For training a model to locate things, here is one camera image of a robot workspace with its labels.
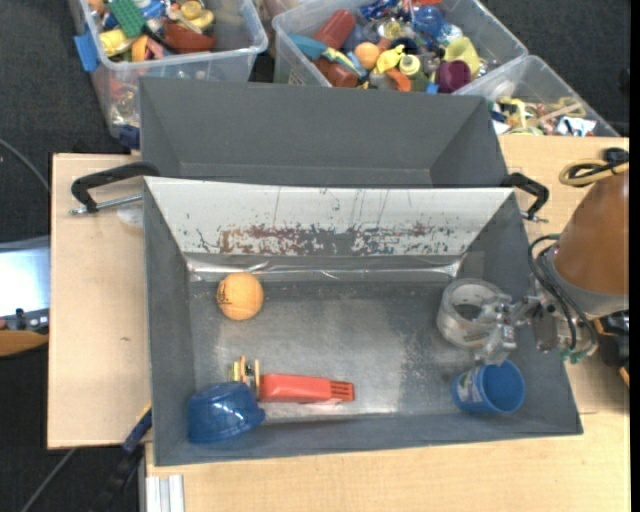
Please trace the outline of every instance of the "toy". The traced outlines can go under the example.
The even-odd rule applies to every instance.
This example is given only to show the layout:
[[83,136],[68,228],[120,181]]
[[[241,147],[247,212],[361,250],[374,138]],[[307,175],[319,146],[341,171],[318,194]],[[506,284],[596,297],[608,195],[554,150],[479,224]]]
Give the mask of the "toy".
[[364,69],[371,71],[376,66],[376,62],[380,56],[380,48],[373,43],[360,43],[353,50],[353,54],[357,57],[358,62],[360,62],[360,65]]
[[262,308],[264,292],[260,281],[248,272],[229,274],[218,285],[216,302],[232,320],[253,318]]

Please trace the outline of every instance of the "clear plastic bin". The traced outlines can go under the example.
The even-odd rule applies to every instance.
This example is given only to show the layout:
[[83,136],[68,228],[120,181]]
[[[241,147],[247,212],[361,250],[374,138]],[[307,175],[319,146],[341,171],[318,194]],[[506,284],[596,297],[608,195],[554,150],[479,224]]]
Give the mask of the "clear plastic bin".
[[91,81],[112,136],[125,125],[136,126],[140,119],[137,99],[141,76],[246,82],[255,59],[267,49],[268,41],[252,0],[204,0],[216,16],[217,44],[211,52],[171,55],[144,62],[114,62],[100,43],[102,27],[91,15],[86,0],[68,0],[79,35],[90,36],[97,54]]
[[[312,0],[277,15],[274,81],[299,85],[331,87],[316,66],[304,56],[290,34],[311,36],[337,10],[356,13],[371,0]],[[490,71],[474,82],[482,82],[493,69],[528,54],[527,48],[476,0],[443,0],[436,5],[444,18],[462,29],[473,42],[478,55],[490,64]]]
[[600,137],[620,136],[546,62],[535,55],[527,55],[509,62],[493,72],[491,76],[485,77],[482,81],[472,82],[453,94],[483,96],[490,102],[497,101],[502,97],[518,98],[525,103],[541,103],[546,106],[549,113],[552,113],[554,109],[558,111],[562,108],[560,103],[577,102],[586,113],[580,117],[596,122],[593,130],[594,135]]

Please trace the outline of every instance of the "cable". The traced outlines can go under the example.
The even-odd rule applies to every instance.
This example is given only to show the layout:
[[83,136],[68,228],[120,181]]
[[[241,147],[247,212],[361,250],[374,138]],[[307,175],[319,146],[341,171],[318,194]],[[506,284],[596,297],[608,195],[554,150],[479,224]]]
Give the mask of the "cable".
[[529,245],[528,260],[529,260],[529,267],[531,268],[531,272],[533,273],[534,277],[538,280],[538,282],[542,285],[542,287],[544,287],[551,295],[553,295],[553,297],[560,304],[562,313],[564,314],[567,320],[567,325],[569,326],[569,332],[571,333],[571,343],[569,345],[569,349],[573,350],[575,349],[578,343],[578,334],[576,332],[576,326],[574,325],[573,320],[571,318],[571,312],[569,311],[569,308],[566,302],[562,298],[560,291],[556,288],[554,283],[549,281],[548,276],[542,275],[540,269],[538,269],[538,267],[536,266],[535,258],[533,257],[533,249],[540,242],[543,242],[544,240],[558,240],[559,238],[560,238],[560,235],[545,235],[545,236],[541,236],[537,240],[534,240],[531,243],[531,245]]
[[560,183],[571,187],[584,187],[596,181],[621,174],[629,170],[629,152],[620,148],[609,148],[603,160],[576,160],[560,171]]
[[16,148],[14,148],[11,144],[9,144],[3,138],[0,138],[0,145],[4,146],[6,149],[11,151],[11,153],[13,153],[15,157],[17,157],[24,165],[26,165],[27,168],[33,174],[35,174],[36,178],[38,178],[40,180],[40,183],[42,183],[44,188],[47,189],[47,193],[51,194],[51,189],[49,188],[49,184],[47,183],[47,180],[45,180],[42,177],[42,175],[38,172],[38,169],[36,169],[35,165],[33,165],[31,162],[29,162],[29,160],[27,160],[27,157],[25,157],[22,153],[20,153],[20,151],[18,151]]
[[55,477],[58,474],[58,472],[64,467],[64,465],[68,462],[68,460],[76,452],[76,450],[77,450],[77,448],[73,448],[73,449],[71,449],[71,450],[69,450],[67,452],[67,454],[64,456],[64,458],[60,462],[58,462],[58,464],[56,465],[55,468],[53,468],[53,471],[51,471],[51,473],[49,473],[49,476],[47,478],[45,478],[44,482],[42,482],[42,484],[40,484],[40,487],[38,487],[36,489],[36,492],[33,493],[31,498],[29,498],[29,501],[27,501],[27,504],[20,509],[20,512],[27,512],[31,508],[31,506],[36,502],[36,500],[42,494],[42,491],[45,490],[47,485],[49,485],[51,480],[53,480],[53,477]]
[[571,333],[571,343],[569,345],[570,350],[575,350],[577,345],[577,331],[575,324],[573,323],[573,319],[571,318],[571,312],[569,308],[573,309],[573,311],[578,315],[578,318],[583,322],[583,324],[587,327],[589,331],[589,335],[591,336],[591,346],[594,347],[597,345],[598,334],[593,327],[592,323],[589,321],[584,311],[576,304],[576,302],[562,289],[560,284],[551,277],[550,269],[548,268],[548,263],[544,258],[544,254],[546,251],[550,249],[547,247],[544,249],[539,257],[539,263],[536,264],[536,261],[533,257],[533,248],[540,242],[544,240],[558,240],[560,235],[547,235],[542,236],[535,240],[530,246],[528,251],[529,257],[529,266],[531,267],[531,271],[536,279],[540,282],[540,284],[549,292],[560,304],[560,308],[562,309],[562,313],[564,314],[567,324],[569,326],[569,331]]

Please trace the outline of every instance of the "bin floor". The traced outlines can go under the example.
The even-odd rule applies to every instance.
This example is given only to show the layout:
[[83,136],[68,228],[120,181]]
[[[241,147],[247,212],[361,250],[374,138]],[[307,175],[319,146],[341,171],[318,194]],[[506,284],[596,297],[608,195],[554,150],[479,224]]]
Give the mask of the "bin floor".
[[261,373],[354,384],[349,403],[261,404],[270,422],[455,411],[450,383],[473,358],[437,330],[442,284],[265,283],[261,311],[243,321],[222,314],[217,284],[189,285],[197,388],[227,380],[233,361],[245,355],[260,361]]

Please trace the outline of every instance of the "black clamp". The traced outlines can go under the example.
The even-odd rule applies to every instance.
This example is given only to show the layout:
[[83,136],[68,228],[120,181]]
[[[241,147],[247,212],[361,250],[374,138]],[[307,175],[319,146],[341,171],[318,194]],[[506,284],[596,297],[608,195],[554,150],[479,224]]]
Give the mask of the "black clamp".
[[96,213],[98,211],[98,203],[89,194],[89,189],[136,176],[160,176],[160,171],[149,162],[134,162],[82,176],[71,185],[71,193],[87,208],[87,213]]
[[519,172],[514,172],[506,176],[504,180],[502,180],[500,186],[516,187],[535,196],[535,202],[528,210],[523,212],[523,216],[527,220],[540,220],[538,217],[536,217],[536,213],[549,200],[549,189],[547,187],[545,187],[542,183],[538,183],[537,181],[534,181]]

